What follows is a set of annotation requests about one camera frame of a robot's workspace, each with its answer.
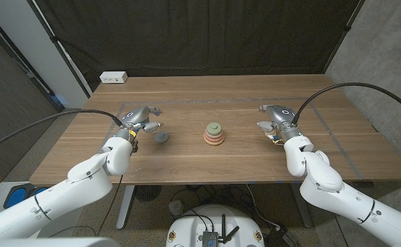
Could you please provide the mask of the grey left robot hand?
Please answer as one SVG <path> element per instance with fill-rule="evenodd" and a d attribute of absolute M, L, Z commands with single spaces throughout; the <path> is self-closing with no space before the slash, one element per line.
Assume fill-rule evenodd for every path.
<path fill-rule="evenodd" d="M 125 114 L 122 119 L 122 126 L 113 135 L 133 142 L 140 130 L 154 132 L 163 126 L 161 122 L 150 121 L 150 115 L 159 116 L 162 110 L 153 106 L 142 106 Z"/>

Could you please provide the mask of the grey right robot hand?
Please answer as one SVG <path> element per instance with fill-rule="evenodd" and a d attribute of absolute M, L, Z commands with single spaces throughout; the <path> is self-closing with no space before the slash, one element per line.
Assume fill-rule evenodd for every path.
<path fill-rule="evenodd" d="M 278 140 L 287 140 L 302 136 L 301 130 L 293 123 L 295 113 L 292 109 L 280 105 L 261 105 L 259 111 L 266 113 L 270 121 L 259 121 L 257 126 L 268 136 Z"/>

